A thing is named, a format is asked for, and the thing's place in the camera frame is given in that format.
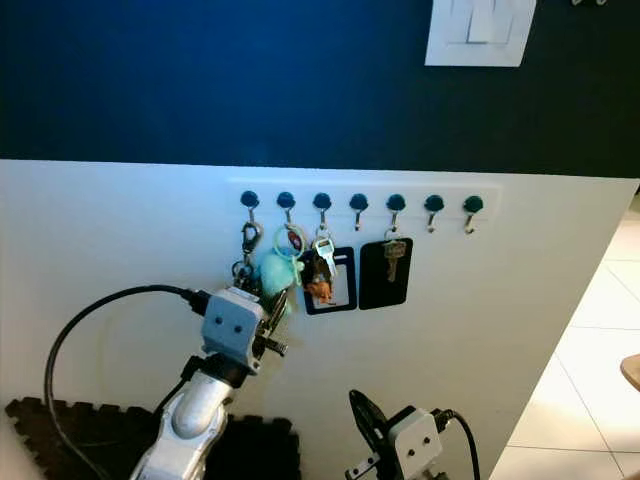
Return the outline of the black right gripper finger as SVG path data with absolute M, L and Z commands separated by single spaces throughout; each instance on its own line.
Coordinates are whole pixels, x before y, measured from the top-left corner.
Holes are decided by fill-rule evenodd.
M 390 439 L 392 422 L 385 413 L 361 390 L 349 390 L 348 399 L 358 433 L 371 451 L 378 456 L 393 456 L 396 449 L 393 440 Z

